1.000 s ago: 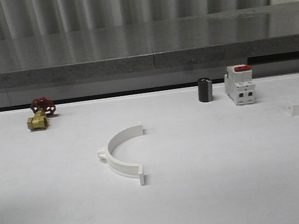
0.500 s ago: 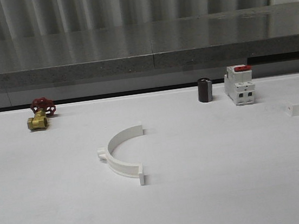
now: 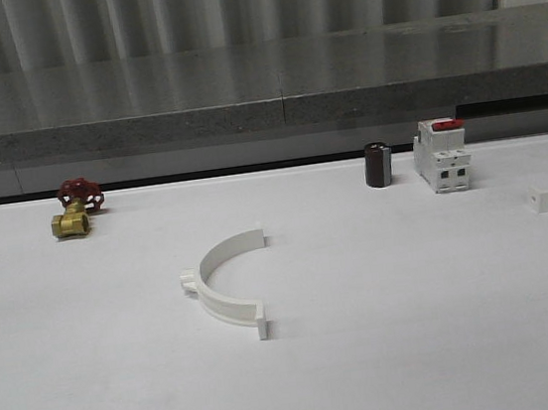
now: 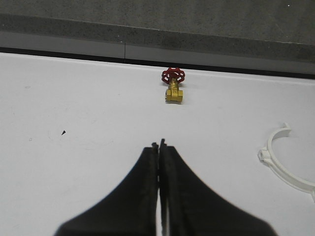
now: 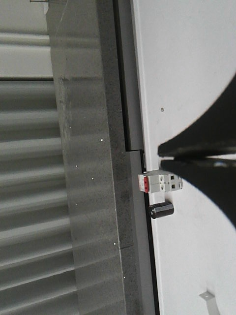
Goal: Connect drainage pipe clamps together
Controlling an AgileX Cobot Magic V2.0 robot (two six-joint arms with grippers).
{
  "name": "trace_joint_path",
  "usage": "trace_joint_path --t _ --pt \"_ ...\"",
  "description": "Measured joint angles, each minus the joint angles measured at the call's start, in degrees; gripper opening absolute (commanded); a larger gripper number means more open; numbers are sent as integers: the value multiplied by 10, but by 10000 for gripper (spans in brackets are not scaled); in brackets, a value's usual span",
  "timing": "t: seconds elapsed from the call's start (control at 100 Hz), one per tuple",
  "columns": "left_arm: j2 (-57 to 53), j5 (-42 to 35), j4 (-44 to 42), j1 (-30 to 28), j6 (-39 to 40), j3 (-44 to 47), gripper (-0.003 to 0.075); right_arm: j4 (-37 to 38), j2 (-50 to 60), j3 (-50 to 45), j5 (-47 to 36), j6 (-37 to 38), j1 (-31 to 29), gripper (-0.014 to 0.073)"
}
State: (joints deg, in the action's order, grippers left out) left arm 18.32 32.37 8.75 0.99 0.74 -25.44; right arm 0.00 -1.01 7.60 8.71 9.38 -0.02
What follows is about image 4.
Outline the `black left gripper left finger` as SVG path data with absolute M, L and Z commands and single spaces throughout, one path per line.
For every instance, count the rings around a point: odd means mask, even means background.
M 92 208 L 63 223 L 58 236 L 154 236 L 158 145 L 143 149 L 123 181 Z

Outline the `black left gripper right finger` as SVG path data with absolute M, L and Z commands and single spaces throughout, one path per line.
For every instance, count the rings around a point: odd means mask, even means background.
M 159 149 L 164 236 L 274 236 L 265 221 L 239 209 L 209 188 L 164 141 Z

